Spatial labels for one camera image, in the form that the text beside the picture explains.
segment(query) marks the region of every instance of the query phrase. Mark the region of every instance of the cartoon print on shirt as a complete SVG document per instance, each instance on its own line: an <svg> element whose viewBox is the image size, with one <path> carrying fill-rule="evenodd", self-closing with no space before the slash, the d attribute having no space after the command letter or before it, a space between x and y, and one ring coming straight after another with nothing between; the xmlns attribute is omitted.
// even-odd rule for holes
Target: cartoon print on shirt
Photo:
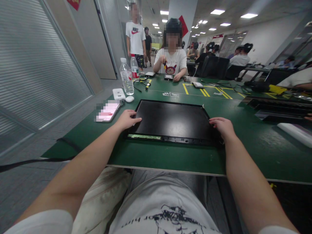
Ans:
<svg viewBox="0 0 312 234"><path fill-rule="evenodd" d="M169 75L172 75L172 74L174 74L175 72L176 72L176 65L174 66L174 67L168 67L168 68L166 68L166 73L167 74L169 74Z"/></svg>
<svg viewBox="0 0 312 234"><path fill-rule="evenodd" d="M207 228L196 220L185 216L186 211L181 207L163 205L161 210L162 213L160 214L133 219L123 225L122 228L133 222L140 222L140 220L154 220L157 225L157 234L207 234L210 233L209 230L214 230L211 227Z"/></svg>

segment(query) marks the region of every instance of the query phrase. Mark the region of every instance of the window blinds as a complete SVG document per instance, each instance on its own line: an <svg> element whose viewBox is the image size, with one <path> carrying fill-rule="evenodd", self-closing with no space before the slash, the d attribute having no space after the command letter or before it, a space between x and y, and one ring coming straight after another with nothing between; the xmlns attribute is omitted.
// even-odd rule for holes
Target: window blinds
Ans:
<svg viewBox="0 0 312 234"><path fill-rule="evenodd" d="M92 95L41 0L1 0L0 15L1 108L40 129ZM0 137L16 142L10 121L0 116Z"/></svg>

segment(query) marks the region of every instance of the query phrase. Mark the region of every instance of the hand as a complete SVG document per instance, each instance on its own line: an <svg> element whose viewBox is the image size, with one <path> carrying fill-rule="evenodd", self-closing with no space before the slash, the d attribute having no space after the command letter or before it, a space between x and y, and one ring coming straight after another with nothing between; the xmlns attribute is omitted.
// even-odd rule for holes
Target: hand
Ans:
<svg viewBox="0 0 312 234"><path fill-rule="evenodd" d="M312 114L308 114L308 116L309 117L305 117L305 119L312 122Z"/></svg>
<svg viewBox="0 0 312 234"><path fill-rule="evenodd" d="M161 55L161 56L159 57L159 61L160 61L162 64L164 64L164 63L167 61L166 56Z"/></svg>
<svg viewBox="0 0 312 234"><path fill-rule="evenodd" d="M134 110L124 110L114 125L120 128L121 131L130 128L132 125L142 120L142 118L132 119L131 116L135 114L136 112Z"/></svg>
<svg viewBox="0 0 312 234"><path fill-rule="evenodd" d="M176 74L173 78L173 82L178 82L181 79L182 75L180 73Z"/></svg>
<svg viewBox="0 0 312 234"><path fill-rule="evenodd" d="M216 117L216 118L211 118L209 120L209 123L214 124L214 128L219 130L224 140L236 137L233 124L230 120L222 118L222 117Z"/></svg>

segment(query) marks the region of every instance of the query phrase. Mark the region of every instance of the white t-shirt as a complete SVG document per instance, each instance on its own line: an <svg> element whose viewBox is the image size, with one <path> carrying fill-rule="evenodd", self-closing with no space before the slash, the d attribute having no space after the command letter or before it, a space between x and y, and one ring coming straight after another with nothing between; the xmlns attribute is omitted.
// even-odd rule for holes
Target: white t-shirt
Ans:
<svg viewBox="0 0 312 234"><path fill-rule="evenodd" d="M130 53L143 55L142 43L146 39L143 26L134 22L127 22L126 35L130 37Z"/></svg>
<svg viewBox="0 0 312 234"><path fill-rule="evenodd" d="M5 234L71 234L73 220L67 211L49 210L24 219ZM151 178L124 200L109 234L157 233L218 234L217 226L195 194L169 175ZM278 226L259 234L296 234Z"/></svg>
<svg viewBox="0 0 312 234"><path fill-rule="evenodd" d="M230 59L229 66L246 66L249 61L250 58L247 55L235 55L233 58Z"/></svg>
<svg viewBox="0 0 312 234"><path fill-rule="evenodd" d="M164 65L162 64L159 73L175 75L178 74L182 68L187 68L186 53L184 50L178 49L174 54L170 55L167 49L165 50L164 48L162 48L156 54L154 65L157 63L161 55L166 56L167 62L166 70L164 69Z"/></svg>
<svg viewBox="0 0 312 234"><path fill-rule="evenodd" d="M278 86L292 88L296 85L307 84L312 82L312 68L303 69L287 77Z"/></svg>

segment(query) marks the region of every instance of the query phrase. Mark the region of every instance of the red decoration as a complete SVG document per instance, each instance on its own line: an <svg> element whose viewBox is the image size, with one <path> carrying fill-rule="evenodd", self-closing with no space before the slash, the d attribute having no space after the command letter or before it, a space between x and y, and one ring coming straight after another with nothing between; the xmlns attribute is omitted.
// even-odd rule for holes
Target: red decoration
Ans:
<svg viewBox="0 0 312 234"><path fill-rule="evenodd" d="M182 23L182 38L189 32L188 31L188 27L186 26L185 24L185 21L183 19L183 16L180 16L179 20L181 21Z"/></svg>
<svg viewBox="0 0 312 234"><path fill-rule="evenodd" d="M76 11L78 11L79 3L81 2L81 0L67 0L67 1L73 8L75 8Z"/></svg>

